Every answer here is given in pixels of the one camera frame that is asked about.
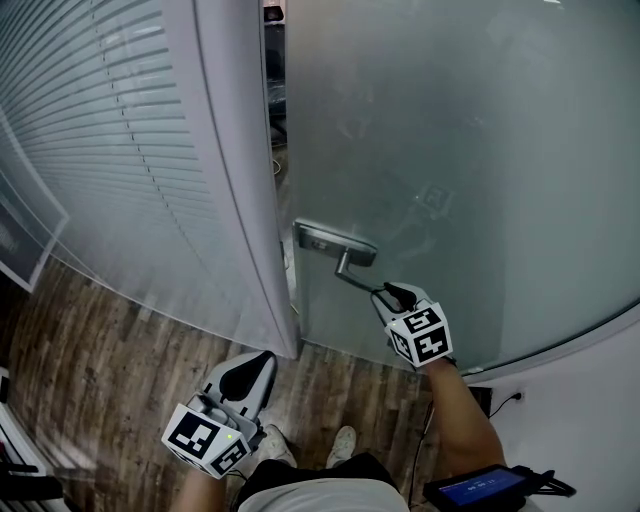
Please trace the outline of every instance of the white sneaker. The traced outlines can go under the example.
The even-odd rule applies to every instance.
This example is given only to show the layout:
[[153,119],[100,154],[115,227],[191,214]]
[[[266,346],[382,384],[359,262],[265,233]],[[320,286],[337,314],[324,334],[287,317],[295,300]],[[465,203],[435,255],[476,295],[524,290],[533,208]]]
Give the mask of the white sneaker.
[[264,446],[267,449],[268,459],[278,459],[286,462],[292,468],[297,468],[298,463],[287,446],[282,432],[275,425],[267,425],[264,427],[267,437],[264,439]]
[[333,448],[327,459],[327,469],[334,467],[338,462],[349,460],[356,449],[356,431],[353,427],[342,427],[336,434]]

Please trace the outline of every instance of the person's arm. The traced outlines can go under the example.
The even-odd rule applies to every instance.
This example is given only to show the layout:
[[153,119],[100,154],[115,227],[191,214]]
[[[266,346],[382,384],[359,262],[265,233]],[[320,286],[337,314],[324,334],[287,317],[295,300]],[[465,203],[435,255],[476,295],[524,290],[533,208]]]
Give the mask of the person's arm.
[[443,359],[426,365],[434,420],[453,476],[493,464],[506,465],[493,425],[480,409],[458,369]]
[[223,512],[224,496],[224,480],[190,469],[171,512]]

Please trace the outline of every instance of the frosted glass door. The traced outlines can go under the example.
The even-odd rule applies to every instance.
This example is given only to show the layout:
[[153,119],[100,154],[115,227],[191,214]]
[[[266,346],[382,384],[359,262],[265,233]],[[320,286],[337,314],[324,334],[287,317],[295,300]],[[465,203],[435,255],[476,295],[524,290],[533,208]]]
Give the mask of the frosted glass door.
[[[296,214],[423,287],[461,367],[571,339],[640,296],[640,4],[295,0]],[[401,364],[366,293],[298,250],[303,336]]]

